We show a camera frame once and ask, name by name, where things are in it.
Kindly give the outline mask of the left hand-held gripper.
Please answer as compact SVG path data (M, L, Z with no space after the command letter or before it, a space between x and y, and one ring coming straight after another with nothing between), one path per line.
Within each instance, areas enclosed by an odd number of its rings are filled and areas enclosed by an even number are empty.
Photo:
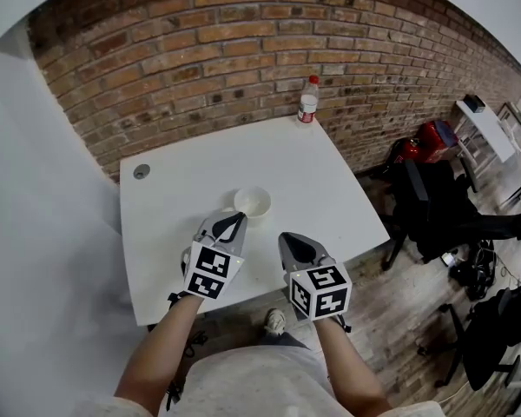
M201 230L224 233L234 227L233 254L209 235L197 236L181 257L183 292L202 299L216 300L241 269L240 256L247 232L247 216L241 212L214 212L205 219Z

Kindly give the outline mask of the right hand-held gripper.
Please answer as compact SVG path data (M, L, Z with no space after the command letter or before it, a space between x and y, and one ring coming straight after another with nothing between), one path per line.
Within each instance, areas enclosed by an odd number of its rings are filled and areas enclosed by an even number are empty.
M352 281L343 263L305 235L282 232L278 237L286 287L283 293L300 319L317 321L342 315L349 306ZM299 262L294 257L321 257Z

